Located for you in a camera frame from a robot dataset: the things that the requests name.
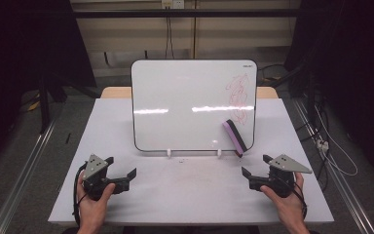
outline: beige wall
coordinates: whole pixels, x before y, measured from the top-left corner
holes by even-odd
[[[186,9],[288,9],[299,0],[185,0]],[[161,9],[157,0],[71,0],[75,11],[90,9]],[[166,19],[77,19],[89,53],[165,50]],[[295,19],[171,19],[175,50],[289,46]]]

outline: hand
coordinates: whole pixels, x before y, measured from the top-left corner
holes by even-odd
[[[115,184],[110,183],[105,187],[101,198],[98,201],[92,200],[83,187],[83,175],[84,172],[80,174],[77,184],[77,200],[81,200],[80,203],[80,217],[81,225],[78,234],[87,234],[87,233],[98,233],[101,229],[102,224],[105,220],[105,213],[107,211],[107,202],[111,197],[111,194],[114,192]]]
[[[295,173],[296,184],[300,187],[295,186],[295,191],[302,195],[303,190],[303,177],[300,173]],[[272,200],[278,209],[279,219],[281,223],[287,228],[290,233],[309,233],[306,227],[303,212],[302,212],[302,202],[299,198],[291,193],[288,197],[282,198],[278,196],[270,187],[261,186],[262,192]]]

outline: whiteboard eraser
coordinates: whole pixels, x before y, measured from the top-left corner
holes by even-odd
[[[242,158],[243,154],[247,151],[247,147],[245,147],[244,141],[240,136],[239,131],[235,126],[235,123],[233,123],[233,121],[229,119],[228,121],[223,123],[223,126],[236,147],[236,154],[239,156],[239,158]]]

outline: whiteboard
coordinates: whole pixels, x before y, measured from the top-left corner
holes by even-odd
[[[141,151],[236,150],[231,119],[254,143],[257,65],[252,60],[138,60],[131,67],[135,147]]]

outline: white table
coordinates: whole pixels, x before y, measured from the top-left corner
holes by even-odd
[[[117,225],[250,225],[279,222],[273,203],[248,188],[246,167],[254,176],[267,176],[262,155],[284,153],[311,165],[292,127],[281,99],[259,99],[256,104],[255,143],[242,159],[223,152],[147,154],[134,147],[130,99],[98,99],[76,155],[54,205],[49,222],[74,223],[72,191],[78,168],[94,153],[114,157],[108,177],[125,176],[137,168],[130,191],[113,195],[105,222]],[[309,206],[306,221],[324,223],[333,216],[315,175],[304,175]]]

